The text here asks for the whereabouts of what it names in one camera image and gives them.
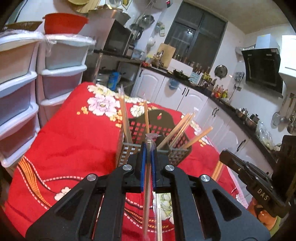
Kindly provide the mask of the right hand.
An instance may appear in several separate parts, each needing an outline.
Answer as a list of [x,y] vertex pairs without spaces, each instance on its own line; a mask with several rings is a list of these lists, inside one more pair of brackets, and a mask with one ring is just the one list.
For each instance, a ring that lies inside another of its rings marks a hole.
[[247,210],[255,216],[270,232],[277,232],[280,228],[280,217],[272,217],[257,200],[252,197]]

